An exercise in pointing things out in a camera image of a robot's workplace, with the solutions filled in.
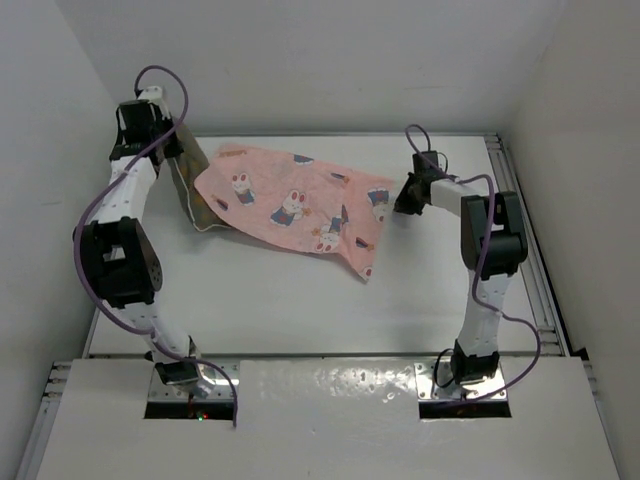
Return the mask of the grey pillow orange flowers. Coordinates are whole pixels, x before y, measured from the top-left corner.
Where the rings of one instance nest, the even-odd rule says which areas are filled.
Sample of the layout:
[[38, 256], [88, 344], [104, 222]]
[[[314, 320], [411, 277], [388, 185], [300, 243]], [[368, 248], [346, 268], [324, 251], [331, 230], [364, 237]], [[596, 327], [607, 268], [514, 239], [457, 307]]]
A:
[[228, 228], [195, 188], [195, 179], [209, 167], [208, 158], [185, 124], [178, 127], [176, 135], [182, 152], [168, 158], [167, 163], [183, 211], [198, 232]]

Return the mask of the pink bunny pillowcase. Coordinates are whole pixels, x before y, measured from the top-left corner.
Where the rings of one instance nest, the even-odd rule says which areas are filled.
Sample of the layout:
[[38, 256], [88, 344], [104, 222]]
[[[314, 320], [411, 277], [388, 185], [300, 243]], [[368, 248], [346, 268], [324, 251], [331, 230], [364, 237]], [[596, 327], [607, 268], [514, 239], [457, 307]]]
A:
[[280, 249], [337, 255], [369, 281], [395, 183], [305, 155], [226, 144], [194, 186], [231, 227]]

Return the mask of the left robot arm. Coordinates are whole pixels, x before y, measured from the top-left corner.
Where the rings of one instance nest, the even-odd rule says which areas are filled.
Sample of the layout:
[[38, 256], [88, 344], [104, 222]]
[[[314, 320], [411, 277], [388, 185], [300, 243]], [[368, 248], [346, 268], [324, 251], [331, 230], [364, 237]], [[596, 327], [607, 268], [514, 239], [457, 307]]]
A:
[[162, 383], [205, 397], [216, 374], [198, 362], [191, 337], [156, 308], [163, 272], [141, 224], [163, 161], [182, 151], [176, 126], [162, 92], [152, 89], [120, 104], [116, 120], [111, 178], [75, 234], [76, 266], [103, 313], [144, 339]]

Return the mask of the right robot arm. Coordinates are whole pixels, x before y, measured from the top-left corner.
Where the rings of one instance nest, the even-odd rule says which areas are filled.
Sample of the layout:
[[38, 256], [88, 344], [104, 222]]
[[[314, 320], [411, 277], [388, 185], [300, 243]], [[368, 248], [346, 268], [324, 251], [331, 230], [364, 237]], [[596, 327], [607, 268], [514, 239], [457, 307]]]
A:
[[528, 256], [524, 220], [516, 193], [499, 192], [481, 174], [461, 179], [445, 172], [438, 154], [412, 156], [394, 211], [420, 215], [429, 205], [460, 221], [460, 251], [469, 273], [469, 293], [461, 330], [451, 355], [452, 381], [458, 385], [492, 377], [499, 364], [498, 330], [504, 296]]

